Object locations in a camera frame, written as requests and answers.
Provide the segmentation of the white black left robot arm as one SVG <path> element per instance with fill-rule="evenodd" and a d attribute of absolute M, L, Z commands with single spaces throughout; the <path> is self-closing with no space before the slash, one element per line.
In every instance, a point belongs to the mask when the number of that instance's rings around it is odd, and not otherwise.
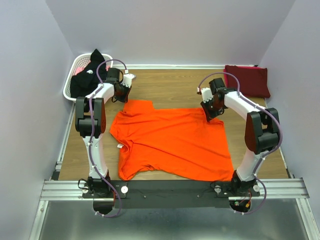
<path fill-rule="evenodd" d="M 114 194 L 102 143 L 107 126 L 105 103 L 109 99 L 126 103 L 135 78 L 128 69 L 110 67 L 105 80 L 99 80 L 92 93 L 75 101 L 75 129 L 85 144 L 89 162 L 88 178 L 80 188 L 84 198 L 110 198 Z"/>

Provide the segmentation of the orange t shirt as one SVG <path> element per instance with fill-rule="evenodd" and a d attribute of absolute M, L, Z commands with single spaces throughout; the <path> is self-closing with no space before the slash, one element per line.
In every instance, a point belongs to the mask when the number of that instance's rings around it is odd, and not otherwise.
<path fill-rule="evenodd" d="M 110 134 L 122 145 L 118 175 L 163 171 L 197 181 L 230 181 L 234 173 L 224 122 L 208 122 L 202 108 L 155 109 L 152 101 L 129 100 Z"/>

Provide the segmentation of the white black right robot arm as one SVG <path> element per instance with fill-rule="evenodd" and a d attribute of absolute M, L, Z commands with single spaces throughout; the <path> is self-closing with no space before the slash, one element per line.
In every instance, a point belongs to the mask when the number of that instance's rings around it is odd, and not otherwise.
<path fill-rule="evenodd" d="M 227 193 L 241 196 L 254 188 L 262 163 L 282 143 L 278 111 L 251 101 L 238 87 L 226 87 L 222 78 L 213 79 L 208 87 L 197 87 L 197 93 L 202 96 L 200 104 L 207 122 L 221 116 L 226 109 L 232 109 L 245 120 L 243 160 L 231 181 L 221 184 Z"/>

